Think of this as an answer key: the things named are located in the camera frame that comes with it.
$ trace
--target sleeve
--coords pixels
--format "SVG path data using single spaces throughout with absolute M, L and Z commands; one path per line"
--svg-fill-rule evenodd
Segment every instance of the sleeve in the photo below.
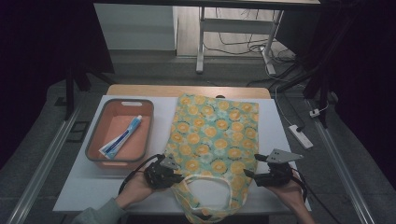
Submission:
M 112 198 L 98 210 L 87 208 L 73 219 L 72 224 L 113 224 L 125 213 Z

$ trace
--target person's arm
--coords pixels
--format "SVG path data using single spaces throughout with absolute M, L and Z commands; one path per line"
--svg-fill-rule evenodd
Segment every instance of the person's arm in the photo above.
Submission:
M 145 200 L 154 190 L 149 187 L 142 173 L 136 173 L 116 199 L 110 199 L 98 210 L 88 208 L 73 219 L 73 224 L 116 223 L 132 203 Z
M 287 185 L 281 187 L 267 187 L 271 190 L 279 199 L 285 204 L 301 224 L 315 224 L 315 220 L 312 218 L 308 209 L 305 207 L 302 189 L 294 181 L 290 181 Z

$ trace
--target yellow floral fabric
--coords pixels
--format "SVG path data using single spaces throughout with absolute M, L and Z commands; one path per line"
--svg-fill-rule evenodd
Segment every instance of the yellow floral fabric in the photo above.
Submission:
M 244 169 L 256 170 L 258 121 L 255 103 L 193 94 L 178 98 L 165 155 L 173 154 L 179 173 L 186 177 L 172 189 L 191 223 L 221 221 L 245 203 L 251 179 Z M 221 211 L 202 207 L 188 188 L 199 178 L 224 180 L 230 188 L 228 207 Z M 192 210 L 197 209 L 210 218 L 195 216 Z

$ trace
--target toothpaste tube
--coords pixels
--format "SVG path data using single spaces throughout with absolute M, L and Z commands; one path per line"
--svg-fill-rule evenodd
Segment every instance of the toothpaste tube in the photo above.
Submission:
M 128 139 L 128 137 L 131 136 L 134 130 L 136 130 L 136 128 L 139 126 L 141 120 L 142 120 L 141 115 L 134 118 L 123 134 L 114 138 L 109 143 L 101 147 L 99 149 L 99 152 L 102 153 L 108 159 L 111 160 L 114 159 L 114 157 L 116 157 L 117 153 L 119 152 L 120 148 L 125 143 L 125 141 Z

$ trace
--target orange plastic tray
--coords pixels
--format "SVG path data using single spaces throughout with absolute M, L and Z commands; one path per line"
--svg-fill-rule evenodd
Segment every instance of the orange plastic tray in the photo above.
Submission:
M 90 161 L 109 168 L 133 169 L 146 156 L 153 119 L 154 105 L 149 100 L 111 99 L 101 111 L 92 132 L 92 137 L 85 154 Z M 135 117 L 141 115 L 139 127 L 132 133 L 120 148 L 116 157 L 111 160 L 99 152 L 109 141 L 125 132 Z

